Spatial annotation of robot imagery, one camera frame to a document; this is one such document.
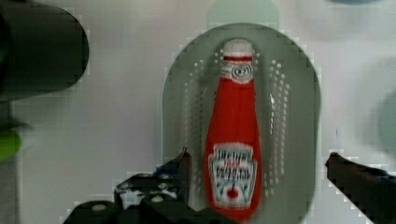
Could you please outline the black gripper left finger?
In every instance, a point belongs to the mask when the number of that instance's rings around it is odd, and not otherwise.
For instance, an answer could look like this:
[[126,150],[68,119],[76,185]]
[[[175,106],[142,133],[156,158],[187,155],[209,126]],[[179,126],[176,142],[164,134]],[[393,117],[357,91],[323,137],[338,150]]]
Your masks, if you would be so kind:
[[114,188],[114,202],[126,209],[139,205],[144,198],[157,195],[187,203],[191,188],[191,155],[187,147],[172,160],[159,166],[153,173],[139,173],[122,181]]

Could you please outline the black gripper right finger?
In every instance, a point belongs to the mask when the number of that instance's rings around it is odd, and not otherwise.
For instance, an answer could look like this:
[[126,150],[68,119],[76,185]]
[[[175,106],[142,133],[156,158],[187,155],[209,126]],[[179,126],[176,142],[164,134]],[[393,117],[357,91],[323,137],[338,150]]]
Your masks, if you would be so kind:
[[349,161],[336,152],[326,160],[327,178],[374,224],[396,223],[396,178]]

